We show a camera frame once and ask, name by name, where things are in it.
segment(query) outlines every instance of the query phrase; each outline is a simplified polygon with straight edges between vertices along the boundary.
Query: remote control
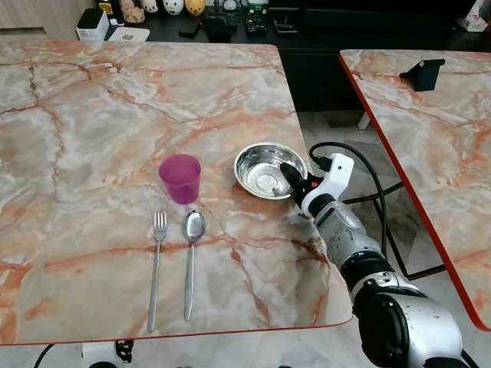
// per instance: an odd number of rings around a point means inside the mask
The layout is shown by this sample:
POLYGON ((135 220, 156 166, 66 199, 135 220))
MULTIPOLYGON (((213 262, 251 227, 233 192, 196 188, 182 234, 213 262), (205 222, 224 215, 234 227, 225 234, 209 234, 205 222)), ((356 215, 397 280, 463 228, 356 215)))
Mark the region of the remote control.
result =
POLYGON ((237 29, 237 15, 235 14, 227 14, 227 26, 230 30, 235 31, 237 29))
POLYGON ((262 15, 246 14, 245 15, 245 30, 249 36, 263 35, 268 31, 265 19, 262 15))

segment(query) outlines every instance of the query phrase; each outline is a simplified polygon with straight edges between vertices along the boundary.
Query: black cable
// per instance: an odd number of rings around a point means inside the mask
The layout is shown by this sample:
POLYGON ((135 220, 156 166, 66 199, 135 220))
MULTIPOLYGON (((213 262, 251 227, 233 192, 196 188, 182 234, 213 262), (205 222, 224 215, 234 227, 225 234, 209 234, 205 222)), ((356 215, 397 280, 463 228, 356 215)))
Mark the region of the black cable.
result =
POLYGON ((353 146, 350 146, 349 144, 346 144, 346 143, 321 142, 321 143, 315 144, 308 151, 308 155, 310 156, 310 158, 315 163, 318 163, 318 161, 320 160, 320 157, 314 156, 314 151, 319 147, 326 147, 326 146, 341 147, 341 148, 347 149, 348 151, 351 151, 356 156, 358 156, 358 158, 363 162, 363 164, 367 167, 368 171, 370 172, 371 177, 374 180, 375 186, 377 187, 378 196, 379 196, 379 199, 381 201, 381 211, 382 211, 381 251, 382 251, 382 254, 384 255, 384 257, 387 257, 387 206, 385 205, 384 191, 382 190, 381 182, 378 180, 377 173, 375 172, 372 165, 368 162, 367 158, 360 151, 358 151, 356 148, 354 148, 353 146))
POLYGON ((470 368, 479 368, 473 358, 471 358, 464 349, 462 349, 462 353, 460 355, 462 355, 462 358, 466 361, 467 364, 469 364, 470 368))
POLYGON ((34 368, 39 368, 39 364, 41 364, 41 361, 43 360, 44 356, 46 353, 54 346, 53 343, 50 343, 47 345, 43 351, 41 351, 41 354, 39 354, 38 360, 36 360, 36 363, 34 364, 34 368))
MULTIPOLYGON (((402 182, 399 182, 398 184, 395 184, 393 186, 388 187, 387 189, 384 189, 384 191, 382 193, 384 194, 384 196, 386 196, 387 194, 391 194, 392 192, 395 192, 396 190, 398 190, 399 188, 402 188, 403 186, 404 186, 404 184, 402 182)), ((366 202, 366 201, 371 201, 373 199, 379 199, 379 198, 380 198, 380 195, 378 193, 374 193, 374 194, 366 195, 363 197, 345 199, 343 201, 343 203, 346 205, 350 205, 352 203, 366 202)))

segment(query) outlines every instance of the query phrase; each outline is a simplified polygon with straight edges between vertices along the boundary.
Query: fork tines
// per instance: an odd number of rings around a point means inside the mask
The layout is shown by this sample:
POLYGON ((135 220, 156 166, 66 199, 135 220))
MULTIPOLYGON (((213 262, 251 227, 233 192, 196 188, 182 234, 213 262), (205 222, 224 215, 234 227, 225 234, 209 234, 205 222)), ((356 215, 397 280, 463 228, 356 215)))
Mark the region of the fork tines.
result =
POLYGON ((167 225, 167 214, 165 211, 155 211, 153 215, 153 228, 163 229, 167 225))

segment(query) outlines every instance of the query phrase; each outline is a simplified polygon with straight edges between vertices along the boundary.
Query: pink plastic cup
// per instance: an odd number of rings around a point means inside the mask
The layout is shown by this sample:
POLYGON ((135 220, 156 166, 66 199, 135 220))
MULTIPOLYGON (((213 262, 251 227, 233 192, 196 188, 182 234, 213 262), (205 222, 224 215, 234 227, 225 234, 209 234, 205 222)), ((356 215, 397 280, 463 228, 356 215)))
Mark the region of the pink plastic cup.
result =
POLYGON ((167 157, 159 168, 159 176, 170 197, 181 205, 198 198, 201 165, 190 155, 167 157))

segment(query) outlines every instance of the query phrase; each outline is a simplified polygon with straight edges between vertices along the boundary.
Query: fork handle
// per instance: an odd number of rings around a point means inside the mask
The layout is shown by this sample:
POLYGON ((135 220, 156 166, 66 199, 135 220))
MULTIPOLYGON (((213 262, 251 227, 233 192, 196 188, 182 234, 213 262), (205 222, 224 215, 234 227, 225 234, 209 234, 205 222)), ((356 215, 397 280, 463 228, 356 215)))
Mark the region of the fork handle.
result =
POLYGON ((194 298, 194 241, 189 244, 186 269, 186 285, 184 288, 184 320, 191 318, 194 298))
POLYGON ((157 317, 157 289, 159 287, 159 266, 160 266, 160 241, 155 245, 155 255, 153 256, 153 276, 152 289, 150 291, 150 306, 148 308, 148 332, 155 330, 155 320, 157 317))

